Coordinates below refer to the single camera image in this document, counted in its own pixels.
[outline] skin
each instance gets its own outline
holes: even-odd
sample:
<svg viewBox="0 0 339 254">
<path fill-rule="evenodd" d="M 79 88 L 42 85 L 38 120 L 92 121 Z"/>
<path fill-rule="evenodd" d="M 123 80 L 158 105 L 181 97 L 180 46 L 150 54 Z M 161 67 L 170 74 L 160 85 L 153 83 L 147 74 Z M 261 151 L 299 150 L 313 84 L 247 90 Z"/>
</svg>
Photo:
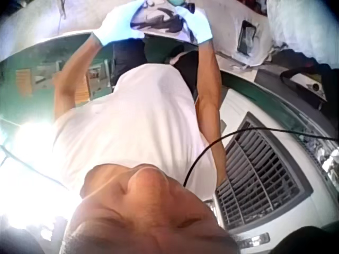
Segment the skin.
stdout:
<svg viewBox="0 0 339 254">
<path fill-rule="evenodd" d="M 56 119 L 75 107 L 76 84 L 101 48 L 92 34 L 55 78 Z M 221 136 L 221 76 L 211 41 L 199 45 L 198 93 L 199 129 L 212 143 Z M 221 142 L 212 154 L 219 186 L 226 178 Z M 66 238 L 94 239 L 97 244 L 90 244 L 88 253 L 237 252 L 236 243 L 204 202 L 155 166 L 99 165 L 87 174 L 81 196 Z"/>
<path fill-rule="evenodd" d="M 100 253 L 237 252 L 212 211 L 152 165 L 97 167 L 87 175 L 82 196 L 67 235 L 105 243 Z"/>
</svg>

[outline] light blue latex glove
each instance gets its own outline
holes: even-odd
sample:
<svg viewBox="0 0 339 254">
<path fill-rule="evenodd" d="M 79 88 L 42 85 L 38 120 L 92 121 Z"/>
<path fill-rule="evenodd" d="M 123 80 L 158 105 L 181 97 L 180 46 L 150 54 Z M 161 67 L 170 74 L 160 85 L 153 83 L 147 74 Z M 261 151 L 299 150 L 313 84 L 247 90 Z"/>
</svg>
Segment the light blue latex glove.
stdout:
<svg viewBox="0 0 339 254">
<path fill-rule="evenodd" d="M 133 30 L 131 28 L 131 20 L 142 4 L 144 4 L 144 0 L 133 1 L 128 4 L 115 7 L 109 14 L 107 14 L 101 27 L 93 32 L 103 46 L 112 41 L 145 37 L 143 32 Z"/>
<path fill-rule="evenodd" d="M 179 16 L 185 19 L 198 44 L 213 38 L 210 24 L 206 16 L 199 9 L 196 8 L 194 14 L 181 6 L 177 6 L 175 10 Z"/>
</svg>

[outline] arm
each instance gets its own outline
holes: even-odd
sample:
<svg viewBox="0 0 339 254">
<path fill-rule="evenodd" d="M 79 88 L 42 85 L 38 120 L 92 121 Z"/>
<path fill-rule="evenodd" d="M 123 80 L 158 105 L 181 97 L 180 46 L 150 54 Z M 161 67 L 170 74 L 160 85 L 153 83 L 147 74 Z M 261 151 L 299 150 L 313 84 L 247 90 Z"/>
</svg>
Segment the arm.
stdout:
<svg viewBox="0 0 339 254">
<path fill-rule="evenodd" d="M 201 133 L 211 144 L 221 137 L 221 75 L 212 44 L 212 31 L 205 14 L 198 8 L 194 14 L 181 6 L 175 9 L 185 19 L 199 44 L 197 118 Z M 217 168 L 217 186 L 220 186 L 226 178 L 224 146 L 219 142 L 211 150 Z"/>
<path fill-rule="evenodd" d="M 196 108 L 199 129 L 211 144 L 221 138 L 221 75 L 211 40 L 199 45 L 198 94 Z M 217 168 L 217 186 L 220 186 L 226 178 L 225 149 L 220 141 L 211 150 Z"/>
<path fill-rule="evenodd" d="M 75 107 L 76 84 L 87 72 L 96 54 L 112 41 L 130 38 L 144 38 L 143 32 L 131 28 L 131 20 L 144 0 L 132 1 L 114 8 L 94 30 L 89 39 L 67 61 L 61 73 L 54 79 L 55 85 L 55 119 Z"/>
<path fill-rule="evenodd" d="M 85 76 L 91 62 L 101 48 L 100 41 L 92 34 L 66 62 L 59 75 L 54 78 L 55 119 L 75 107 L 76 84 Z"/>
</svg>

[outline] glove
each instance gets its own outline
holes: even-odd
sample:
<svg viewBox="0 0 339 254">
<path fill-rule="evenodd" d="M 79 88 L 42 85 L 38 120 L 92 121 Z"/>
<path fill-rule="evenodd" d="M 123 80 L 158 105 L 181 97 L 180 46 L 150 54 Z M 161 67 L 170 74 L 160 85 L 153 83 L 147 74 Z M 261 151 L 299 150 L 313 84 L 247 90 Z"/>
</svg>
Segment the glove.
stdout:
<svg viewBox="0 0 339 254">
<path fill-rule="evenodd" d="M 181 6 L 177 6 L 175 10 L 179 16 L 185 19 L 198 44 L 213 38 L 210 24 L 201 10 L 196 8 L 194 14 Z"/>
<path fill-rule="evenodd" d="M 144 4 L 144 0 L 133 1 L 115 7 L 102 22 L 100 28 L 94 30 L 95 36 L 103 46 L 112 41 L 122 41 L 130 38 L 144 38 L 145 34 L 131 28 L 131 20 L 136 11 Z"/>
</svg>

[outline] white cloth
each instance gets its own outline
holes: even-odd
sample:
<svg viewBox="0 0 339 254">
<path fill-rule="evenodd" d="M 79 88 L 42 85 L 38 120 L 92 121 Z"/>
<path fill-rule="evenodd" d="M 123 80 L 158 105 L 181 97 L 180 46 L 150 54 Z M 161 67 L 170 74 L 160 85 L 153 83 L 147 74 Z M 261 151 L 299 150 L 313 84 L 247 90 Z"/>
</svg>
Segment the white cloth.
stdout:
<svg viewBox="0 0 339 254">
<path fill-rule="evenodd" d="M 60 180 L 81 190 L 95 166 L 151 164 L 181 184 L 207 146 L 192 95 L 170 65 L 146 64 L 119 79 L 113 94 L 75 108 L 55 123 L 53 157 Z M 217 172 L 211 151 L 194 168 L 187 188 L 212 197 Z"/>
</svg>

